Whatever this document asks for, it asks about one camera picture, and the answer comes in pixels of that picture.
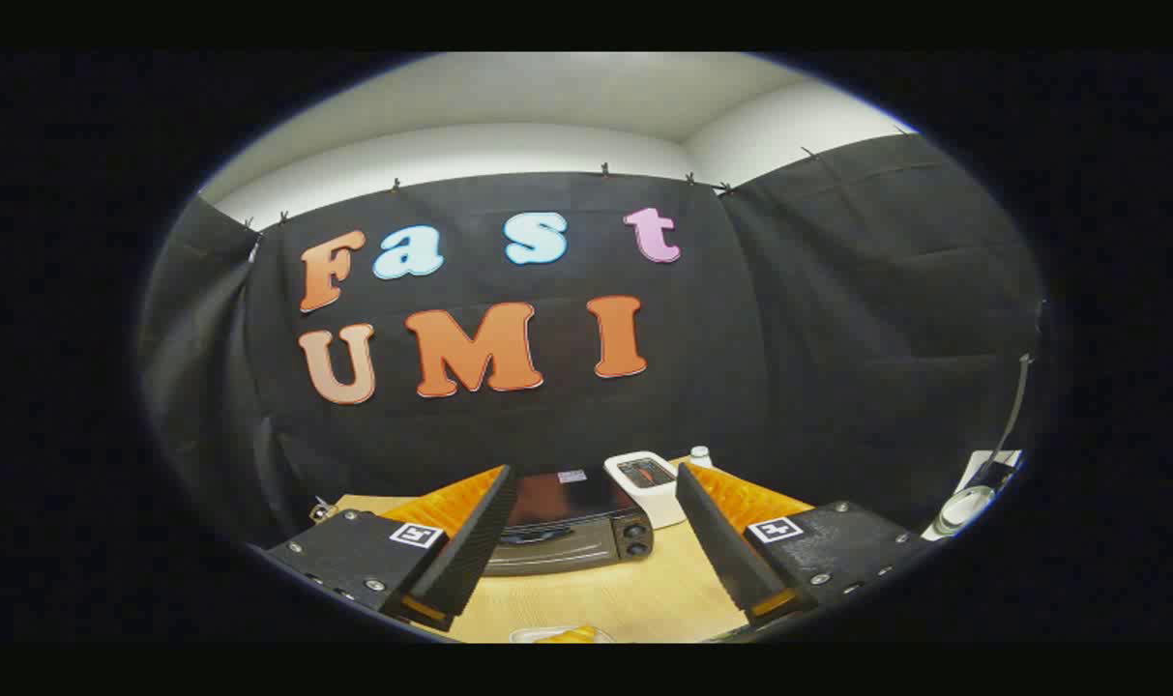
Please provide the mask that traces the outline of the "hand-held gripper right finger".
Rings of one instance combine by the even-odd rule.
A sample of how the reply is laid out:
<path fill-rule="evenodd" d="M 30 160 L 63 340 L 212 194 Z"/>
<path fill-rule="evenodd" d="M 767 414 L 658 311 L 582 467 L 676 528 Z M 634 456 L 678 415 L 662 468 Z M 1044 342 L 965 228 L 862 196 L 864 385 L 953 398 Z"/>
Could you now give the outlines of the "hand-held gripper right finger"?
<path fill-rule="evenodd" d="M 812 506 L 700 464 L 679 464 L 676 501 L 750 624 L 789 623 L 855 602 L 935 547 L 860 504 Z"/>

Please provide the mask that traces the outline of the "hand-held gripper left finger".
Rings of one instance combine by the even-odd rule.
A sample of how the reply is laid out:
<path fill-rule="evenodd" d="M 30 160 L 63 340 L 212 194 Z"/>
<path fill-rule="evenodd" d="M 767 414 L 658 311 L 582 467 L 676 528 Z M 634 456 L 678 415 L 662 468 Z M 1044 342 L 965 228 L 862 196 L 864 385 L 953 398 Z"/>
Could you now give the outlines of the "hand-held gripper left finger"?
<path fill-rule="evenodd" d="M 516 494 L 515 469 L 499 466 L 388 511 L 339 507 L 265 556 L 367 611 L 446 631 L 484 574 Z"/>

